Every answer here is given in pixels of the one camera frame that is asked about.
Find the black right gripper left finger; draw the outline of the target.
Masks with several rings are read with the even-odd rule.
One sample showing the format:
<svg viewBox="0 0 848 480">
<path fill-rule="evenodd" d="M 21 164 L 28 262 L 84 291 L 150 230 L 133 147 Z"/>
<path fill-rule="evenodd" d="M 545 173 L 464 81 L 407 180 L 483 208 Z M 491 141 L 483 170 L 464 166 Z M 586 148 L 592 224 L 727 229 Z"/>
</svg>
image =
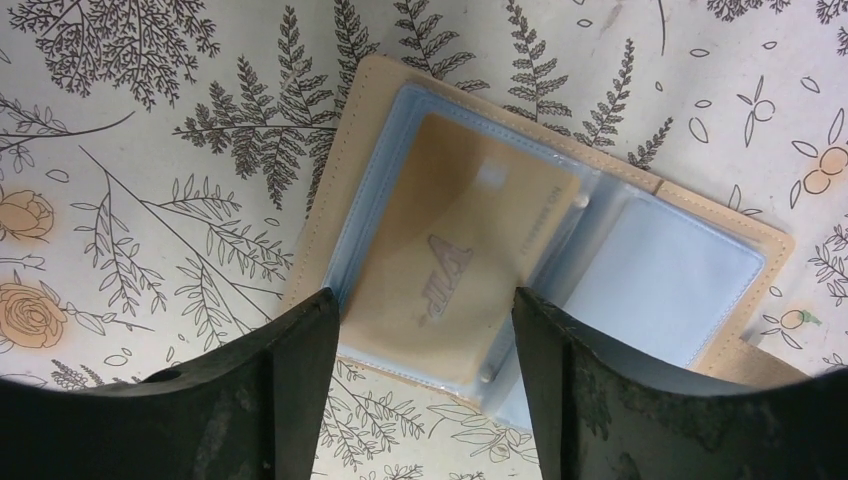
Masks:
<svg viewBox="0 0 848 480">
<path fill-rule="evenodd" d="M 5 479 L 307 479 L 340 330 L 322 289 L 141 382 L 1 384 Z"/>
</svg>

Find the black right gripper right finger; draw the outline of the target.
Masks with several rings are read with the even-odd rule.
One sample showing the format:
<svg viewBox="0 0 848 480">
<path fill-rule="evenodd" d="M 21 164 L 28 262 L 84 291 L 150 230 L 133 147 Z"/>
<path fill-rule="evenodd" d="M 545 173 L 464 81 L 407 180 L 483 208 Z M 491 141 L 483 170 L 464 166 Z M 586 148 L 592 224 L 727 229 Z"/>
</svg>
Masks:
<svg viewBox="0 0 848 480">
<path fill-rule="evenodd" d="M 512 320 L 545 479 L 843 479 L 847 372 L 757 388 L 649 356 L 551 304 Z"/>
</svg>

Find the beige leather card holder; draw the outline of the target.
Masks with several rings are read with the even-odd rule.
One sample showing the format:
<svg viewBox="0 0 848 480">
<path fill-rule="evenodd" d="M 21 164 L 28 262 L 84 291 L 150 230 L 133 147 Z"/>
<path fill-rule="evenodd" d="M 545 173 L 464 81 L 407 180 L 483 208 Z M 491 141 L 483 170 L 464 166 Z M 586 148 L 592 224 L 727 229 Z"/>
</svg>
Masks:
<svg viewBox="0 0 848 480">
<path fill-rule="evenodd" d="M 744 328 L 793 239 L 379 55 L 354 70 L 284 301 L 321 288 L 340 355 L 531 427 L 526 286 L 641 370 L 768 388 L 802 373 Z"/>
</svg>

